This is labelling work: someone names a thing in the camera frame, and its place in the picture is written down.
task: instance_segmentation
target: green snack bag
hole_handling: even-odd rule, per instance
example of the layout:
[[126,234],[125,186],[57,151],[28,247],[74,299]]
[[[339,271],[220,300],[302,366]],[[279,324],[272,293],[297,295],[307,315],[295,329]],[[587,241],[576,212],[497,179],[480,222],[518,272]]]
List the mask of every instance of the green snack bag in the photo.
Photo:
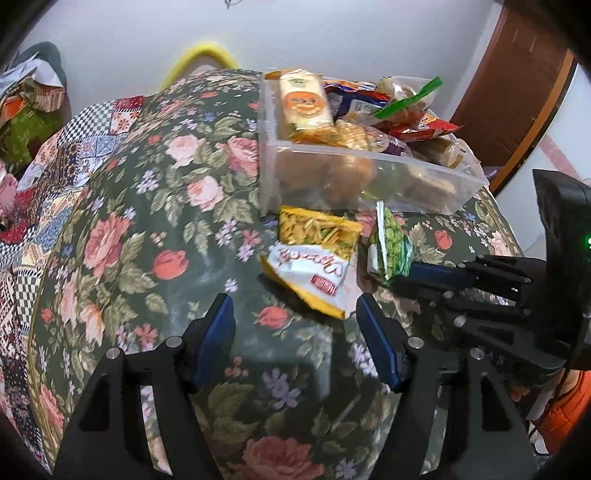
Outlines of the green snack bag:
[[369,236],[368,273],[388,284],[395,275],[408,276],[413,244],[382,201],[377,204],[377,217]]

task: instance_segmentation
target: snack package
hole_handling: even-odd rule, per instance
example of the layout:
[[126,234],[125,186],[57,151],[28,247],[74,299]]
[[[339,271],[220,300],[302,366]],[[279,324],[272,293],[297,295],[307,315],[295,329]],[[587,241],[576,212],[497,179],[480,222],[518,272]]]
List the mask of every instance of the snack package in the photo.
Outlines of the snack package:
[[278,242],[267,257],[261,257],[261,265],[269,278],[295,292],[314,310],[341,320],[348,316],[348,260],[319,245]]
[[361,234],[360,223],[322,212],[283,206],[279,212],[279,241],[286,245],[320,245],[349,260]]
[[390,101],[388,95],[368,90],[365,83],[359,87],[355,84],[344,86],[326,81],[322,83],[329,100],[330,113],[334,119],[350,113],[371,115]]
[[428,162],[447,168],[457,168],[468,154],[469,148],[461,139],[433,138],[422,142],[413,142],[412,150],[419,153]]
[[377,124],[375,127],[403,142],[429,140],[452,134],[460,129],[459,126],[441,120],[430,112],[425,114],[416,128],[409,128],[404,125],[392,126],[389,122]]
[[279,80],[283,115],[291,128],[289,140],[317,143],[335,134],[335,123],[319,75],[303,69],[284,69],[268,73],[265,78]]
[[433,103],[441,84],[439,77],[431,81],[416,77],[382,78],[377,91],[388,95],[391,101],[373,116],[377,121],[415,127]]
[[[280,241],[261,257],[263,270],[311,308],[344,320],[354,309],[345,280],[352,259],[356,265],[361,230],[360,223],[346,218],[282,207]],[[355,279],[349,283],[356,287]]]
[[414,255],[413,244],[382,201],[377,204],[376,214],[376,223],[369,236],[368,273],[388,285],[395,275],[408,277]]

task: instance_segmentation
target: cracker package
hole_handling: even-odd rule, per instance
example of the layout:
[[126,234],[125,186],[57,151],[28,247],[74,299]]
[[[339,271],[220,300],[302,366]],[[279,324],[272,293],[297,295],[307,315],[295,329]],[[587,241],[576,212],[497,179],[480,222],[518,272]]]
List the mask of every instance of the cracker package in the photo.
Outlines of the cracker package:
[[284,69],[265,75],[279,80],[283,115],[291,128],[289,140],[301,143],[322,143],[336,133],[328,98],[320,75],[303,69]]
[[314,310],[344,320],[352,309],[345,280],[361,224],[292,207],[281,209],[279,222],[280,242],[261,258],[263,270]]

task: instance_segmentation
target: bed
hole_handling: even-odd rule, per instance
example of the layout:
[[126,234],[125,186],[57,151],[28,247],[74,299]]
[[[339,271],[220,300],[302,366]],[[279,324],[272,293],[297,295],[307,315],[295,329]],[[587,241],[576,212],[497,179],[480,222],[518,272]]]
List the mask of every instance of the bed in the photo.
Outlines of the bed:
[[[236,338],[194,399],[224,477],[371,472],[397,397],[377,378],[354,315],[323,317],[261,274],[257,258],[277,240],[277,220],[258,214],[258,82],[257,72],[218,70],[91,106],[21,182],[26,225],[0,245],[0,406],[48,468],[108,348],[153,349],[226,292]],[[375,214],[350,215],[367,236]],[[486,189],[453,216],[397,219],[422,261],[521,255]],[[417,304],[363,279],[359,287],[415,331]],[[444,335],[437,323],[428,329]],[[170,471],[150,387],[142,399],[154,465]],[[425,470],[437,461],[428,455]]]

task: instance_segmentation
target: orange fabric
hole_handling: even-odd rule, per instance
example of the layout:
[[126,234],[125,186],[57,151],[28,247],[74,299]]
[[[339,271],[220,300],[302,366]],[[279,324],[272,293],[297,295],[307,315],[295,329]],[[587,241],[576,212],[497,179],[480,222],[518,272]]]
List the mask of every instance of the orange fabric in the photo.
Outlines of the orange fabric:
[[554,454],[560,450],[590,400],[591,372],[581,372],[577,385],[555,403],[541,424],[536,423],[549,453]]

